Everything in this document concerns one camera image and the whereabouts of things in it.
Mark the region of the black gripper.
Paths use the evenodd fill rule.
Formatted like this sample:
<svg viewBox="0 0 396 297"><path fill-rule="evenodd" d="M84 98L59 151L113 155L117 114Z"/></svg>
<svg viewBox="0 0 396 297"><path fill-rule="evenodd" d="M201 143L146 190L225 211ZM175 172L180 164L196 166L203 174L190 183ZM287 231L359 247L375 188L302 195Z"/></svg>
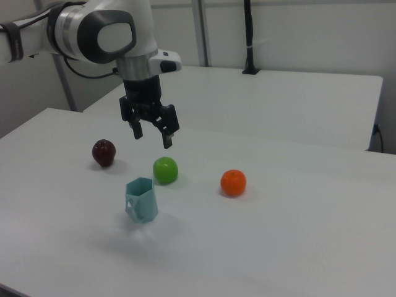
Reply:
<svg viewBox="0 0 396 297"><path fill-rule="evenodd" d="M172 146L172 137L179 130L174 105L161 103L160 78L155 75L144 80L123 80L126 96L119 99L121 118L129 123L134 138L143 136L140 120L154 120L153 125L161 132L163 147Z"/></svg>

